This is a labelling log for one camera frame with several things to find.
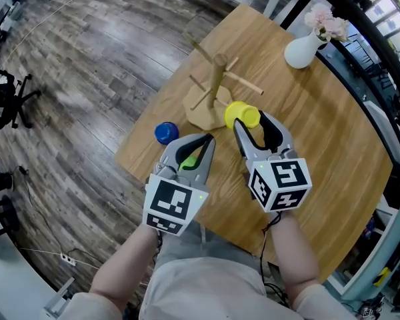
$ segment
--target blue cup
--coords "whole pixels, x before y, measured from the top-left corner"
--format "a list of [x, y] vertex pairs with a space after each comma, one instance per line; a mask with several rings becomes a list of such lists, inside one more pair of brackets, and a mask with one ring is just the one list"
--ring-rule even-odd
[[179, 137], [179, 130], [172, 122], [163, 122], [156, 126], [154, 136], [162, 145], [168, 145]]

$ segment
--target vase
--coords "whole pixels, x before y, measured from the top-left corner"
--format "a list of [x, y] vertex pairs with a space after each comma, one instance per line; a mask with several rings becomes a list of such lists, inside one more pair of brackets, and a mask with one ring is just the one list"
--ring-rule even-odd
[[285, 59], [287, 64], [295, 69], [302, 69], [311, 64], [317, 49], [327, 44], [316, 36], [315, 31], [302, 38], [295, 39], [287, 44], [285, 49]]

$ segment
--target white cable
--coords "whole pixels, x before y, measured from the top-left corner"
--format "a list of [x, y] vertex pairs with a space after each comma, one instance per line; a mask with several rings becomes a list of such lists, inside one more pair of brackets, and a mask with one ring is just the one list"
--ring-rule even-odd
[[44, 20], [42, 20], [40, 23], [38, 23], [36, 26], [34, 26], [34, 28], [28, 32], [28, 34], [22, 38], [22, 40], [19, 42], [18, 45], [15, 46], [15, 48], [13, 49], [13, 51], [10, 53], [10, 55], [8, 56], [8, 58], [5, 60], [5, 62], [3, 63], [6, 64], [7, 61], [9, 60], [9, 58], [12, 56], [12, 54], [16, 51], [16, 49], [18, 48], [18, 46], [20, 46], [20, 44], [22, 44], [24, 42], [24, 40], [26, 40], [26, 38], [36, 29], [38, 28], [38, 26], [40, 26], [42, 23], [44, 23], [46, 20], [48, 20], [50, 17], [52, 17], [54, 14], [58, 13], [60, 10], [62, 10], [62, 8], [64, 8], [65, 6], [67, 6], [69, 3], [72, 3], [74, 0], [70, 0], [67, 3], [64, 3], [62, 6], [60, 6], [60, 8], [58, 8], [55, 12], [53, 12], [52, 14], [50, 14], [50, 16], [48, 16], [47, 18], [45, 18]]
[[[28, 248], [19, 248], [19, 249], [20, 249], [20, 250], [37, 251], [37, 252], [39, 252], [39, 253], [49, 253], [49, 254], [51, 254], [51, 255], [58, 255], [58, 256], [61, 256], [60, 253], [52, 253], [52, 252], [50, 252], [50, 251], [36, 250], [36, 249], [28, 249]], [[88, 266], [90, 266], [90, 267], [92, 267], [92, 268], [95, 268], [95, 269], [98, 269], [98, 270], [99, 270], [98, 267], [96, 267], [96, 266], [94, 266], [94, 265], [92, 265], [92, 264], [88, 264], [88, 263], [86, 263], [86, 262], [79, 261], [78, 259], [74, 259], [74, 261], [76, 261], [76, 262], [78, 262], [78, 263], [81, 263], [81, 264], [86, 264], [86, 265], [88, 265]]]

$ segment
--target white marker cube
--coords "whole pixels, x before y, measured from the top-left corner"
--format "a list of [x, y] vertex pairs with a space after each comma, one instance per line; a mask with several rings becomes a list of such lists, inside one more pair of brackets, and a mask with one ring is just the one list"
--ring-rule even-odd
[[304, 159], [256, 161], [249, 188], [265, 212], [296, 209], [312, 188]]
[[142, 223], [176, 236], [184, 232], [209, 195], [154, 174], [145, 188]]

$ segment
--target power outlet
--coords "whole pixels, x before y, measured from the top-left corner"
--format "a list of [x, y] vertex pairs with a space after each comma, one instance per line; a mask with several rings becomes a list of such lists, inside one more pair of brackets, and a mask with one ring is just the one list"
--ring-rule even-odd
[[62, 259], [64, 262], [66, 262], [67, 264], [72, 265], [73, 267], [75, 267], [75, 265], [77, 264], [77, 262], [74, 261], [74, 259], [72, 259], [70, 256], [68, 256], [68, 255], [66, 255], [66, 254], [64, 254], [64, 253], [61, 253], [61, 259]]

